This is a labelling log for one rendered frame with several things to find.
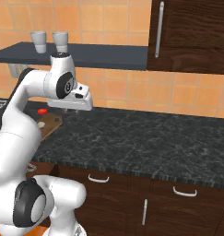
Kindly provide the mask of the dark wood cupboard door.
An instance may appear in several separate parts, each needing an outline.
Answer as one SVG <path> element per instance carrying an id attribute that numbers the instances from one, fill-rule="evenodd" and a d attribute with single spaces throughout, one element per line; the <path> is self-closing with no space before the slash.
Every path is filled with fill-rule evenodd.
<path id="1" fill-rule="evenodd" d="M 138 195 L 89 195 L 76 217 L 88 236 L 143 236 L 144 200 Z"/>
<path id="2" fill-rule="evenodd" d="M 164 15 L 156 58 L 161 1 Z M 224 0 L 152 0 L 147 69 L 224 75 Z"/>

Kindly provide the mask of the grey cup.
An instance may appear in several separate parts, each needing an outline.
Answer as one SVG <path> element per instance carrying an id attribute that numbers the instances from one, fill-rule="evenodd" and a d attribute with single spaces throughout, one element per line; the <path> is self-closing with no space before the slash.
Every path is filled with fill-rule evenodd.
<path id="1" fill-rule="evenodd" d="M 53 42 L 58 53 L 67 52 L 68 33 L 66 31 L 55 31 L 53 33 Z"/>
<path id="2" fill-rule="evenodd" d="M 46 32 L 45 31 L 33 31 L 30 34 L 32 42 L 35 46 L 37 53 L 46 53 Z"/>

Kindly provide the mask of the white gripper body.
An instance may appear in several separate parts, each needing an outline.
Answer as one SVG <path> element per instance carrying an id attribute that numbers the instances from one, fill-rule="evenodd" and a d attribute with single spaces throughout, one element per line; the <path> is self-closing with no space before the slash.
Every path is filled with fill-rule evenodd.
<path id="1" fill-rule="evenodd" d="M 93 108 L 92 97 L 90 93 L 86 96 L 79 98 L 78 93 L 70 93 L 66 98 L 58 99 L 48 99 L 47 104 L 50 107 L 80 110 L 80 111 L 91 111 Z"/>

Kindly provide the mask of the dark wood drawer front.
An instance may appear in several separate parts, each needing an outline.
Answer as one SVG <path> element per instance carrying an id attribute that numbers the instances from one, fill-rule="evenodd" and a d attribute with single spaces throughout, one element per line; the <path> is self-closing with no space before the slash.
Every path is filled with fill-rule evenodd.
<path id="1" fill-rule="evenodd" d="M 82 168 L 58 165 L 57 174 L 59 177 L 71 179 L 83 183 L 88 193 L 102 193 L 104 195 L 118 195 L 119 193 L 128 193 L 130 195 L 139 195 L 148 193 L 150 190 L 149 178 L 136 177 L 133 175 L 114 173 L 110 171 L 86 170 Z M 88 179 L 88 175 L 96 179 L 110 180 L 107 183 L 94 183 Z"/>
<path id="2" fill-rule="evenodd" d="M 197 190 L 197 196 L 184 197 L 176 195 L 172 190 L 173 186 L 177 191 L 185 193 L 193 193 Z M 150 192 L 158 200 L 164 200 L 170 206 L 179 205 L 180 208 L 191 209 L 203 216 L 216 213 L 219 217 L 224 212 L 224 190 L 222 189 L 205 187 L 199 184 L 153 180 L 150 184 Z"/>

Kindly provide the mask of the dark wood lower cupboard door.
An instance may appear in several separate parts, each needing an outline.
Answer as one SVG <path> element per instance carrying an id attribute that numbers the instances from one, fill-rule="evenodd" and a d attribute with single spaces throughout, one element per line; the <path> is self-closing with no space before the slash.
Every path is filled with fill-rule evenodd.
<path id="1" fill-rule="evenodd" d="M 138 195 L 89 195 L 76 217 L 88 236 L 143 236 L 144 200 Z"/>

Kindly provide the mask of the dark wall shelf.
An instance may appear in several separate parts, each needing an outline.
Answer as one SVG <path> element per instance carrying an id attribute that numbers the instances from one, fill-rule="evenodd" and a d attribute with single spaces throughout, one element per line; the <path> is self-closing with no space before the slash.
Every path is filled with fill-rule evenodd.
<path id="1" fill-rule="evenodd" d="M 0 63 L 50 65 L 50 55 L 56 52 L 54 43 L 47 43 L 46 53 L 37 53 L 32 42 L 19 42 L 0 50 Z M 68 44 L 75 67 L 123 70 L 147 69 L 147 46 Z"/>

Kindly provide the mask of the brown wooden cutting board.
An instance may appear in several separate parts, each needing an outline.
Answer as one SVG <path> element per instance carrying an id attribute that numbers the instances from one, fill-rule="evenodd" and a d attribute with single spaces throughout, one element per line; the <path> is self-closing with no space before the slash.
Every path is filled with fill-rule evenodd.
<path id="1" fill-rule="evenodd" d="M 63 123 L 63 119 L 61 115 L 46 113 L 37 121 L 37 123 L 38 122 L 45 122 L 45 126 L 43 128 L 40 128 L 41 140 L 44 140 Z"/>

